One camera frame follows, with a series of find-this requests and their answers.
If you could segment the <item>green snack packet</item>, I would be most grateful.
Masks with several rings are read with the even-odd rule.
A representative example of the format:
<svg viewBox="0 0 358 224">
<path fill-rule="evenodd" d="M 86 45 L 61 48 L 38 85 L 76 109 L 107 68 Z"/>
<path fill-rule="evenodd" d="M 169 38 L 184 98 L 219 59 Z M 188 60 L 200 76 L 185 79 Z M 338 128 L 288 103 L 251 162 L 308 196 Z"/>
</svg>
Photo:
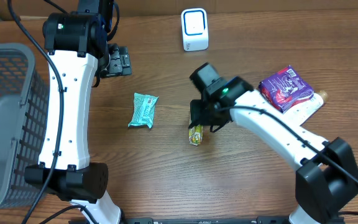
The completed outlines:
<svg viewBox="0 0 358 224">
<path fill-rule="evenodd" d="M 203 140 L 203 131 L 204 127 L 202 125 L 197 125 L 188 130 L 189 143 L 194 146 L 201 144 Z"/>
</svg>

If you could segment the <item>teal wet wipes pack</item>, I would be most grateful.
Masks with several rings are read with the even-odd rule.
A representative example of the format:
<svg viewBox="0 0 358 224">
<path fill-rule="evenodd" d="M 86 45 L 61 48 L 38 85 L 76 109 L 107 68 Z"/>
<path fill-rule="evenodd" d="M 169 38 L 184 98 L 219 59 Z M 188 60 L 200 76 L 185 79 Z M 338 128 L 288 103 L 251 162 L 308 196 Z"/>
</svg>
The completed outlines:
<svg viewBox="0 0 358 224">
<path fill-rule="evenodd" d="M 154 124 L 155 105 L 157 101 L 157 96 L 134 93 L 134 113 L 128 127 L 147 126 L 151 129 Z"/>
</svg>

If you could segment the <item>purple tissue pack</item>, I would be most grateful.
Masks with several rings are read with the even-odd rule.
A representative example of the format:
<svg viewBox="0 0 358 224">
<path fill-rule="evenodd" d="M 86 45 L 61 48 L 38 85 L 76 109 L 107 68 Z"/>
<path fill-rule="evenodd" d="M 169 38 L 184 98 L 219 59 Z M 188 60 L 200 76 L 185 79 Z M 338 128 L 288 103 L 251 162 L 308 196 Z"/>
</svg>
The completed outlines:
<svg viewBox="0 0 358 224">
<path fill-rule="evenodd" d="M 313 88 L 291 65 L 262 80 L 258 89 L 262 96 L 282 113 L 292 106 L 310 100 L 314 95 Z"/>
</svg>

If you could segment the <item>white tube gold cap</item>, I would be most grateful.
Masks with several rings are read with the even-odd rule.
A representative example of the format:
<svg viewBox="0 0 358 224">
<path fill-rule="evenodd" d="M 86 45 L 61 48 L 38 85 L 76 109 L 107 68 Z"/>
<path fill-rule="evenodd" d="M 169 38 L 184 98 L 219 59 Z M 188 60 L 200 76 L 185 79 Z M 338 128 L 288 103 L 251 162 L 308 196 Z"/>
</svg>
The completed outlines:
<svg viewBox="0 0 358 224">
<path fill-rule="evenodd" d="M 298 103 L 288 109 L 284 118 L 296 125 L 301 126 L 307 119 L 312 117 L 328 99 L 328 94 L 324 90 L 314 93 L 313 97 L 302 103 Z"/>
</svg>

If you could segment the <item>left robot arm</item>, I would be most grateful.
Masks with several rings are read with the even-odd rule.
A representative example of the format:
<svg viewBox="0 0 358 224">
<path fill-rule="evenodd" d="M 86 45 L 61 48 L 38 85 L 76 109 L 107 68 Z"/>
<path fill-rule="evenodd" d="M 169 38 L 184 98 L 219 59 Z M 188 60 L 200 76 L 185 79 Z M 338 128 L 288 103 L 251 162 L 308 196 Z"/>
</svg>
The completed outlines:
<svg viewBox="0 0 358 224">
<path fill-rule="evenodd" d="M 127 49 L 111 43 L 118 22 L 114 1 L 80 1 L 76 11 L 49 15 L 39 48 L 49 65 L 47 124 L 38 162 L 25 168 L 25 181 L 69 202 L 87 223 L 125 221 L 107 191 L 108 166 L 91 162 L 88 150 L 92 87 L 131 72 Z"/>
</svg>

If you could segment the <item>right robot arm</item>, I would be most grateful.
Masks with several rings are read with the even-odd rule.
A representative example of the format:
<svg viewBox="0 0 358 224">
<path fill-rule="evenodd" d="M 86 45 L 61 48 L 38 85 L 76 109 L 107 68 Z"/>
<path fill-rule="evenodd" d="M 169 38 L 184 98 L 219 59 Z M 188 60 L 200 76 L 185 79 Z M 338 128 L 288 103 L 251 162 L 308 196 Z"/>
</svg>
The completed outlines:
<svg viewBox="0 0 358 224">
<path fill-rule="evenodd" d="M 209 63 L 190 80 L 201 94 L 190 103 L 191 123 L 216 132 L 230 122 L 252 131 L 295 171 L 298 206 L 288 223 L 343 223 L 342 208 L 358 195 L 358 166 L 351 146 L 293 124 L 240 77 L 227 81 Z"/>
</svg>

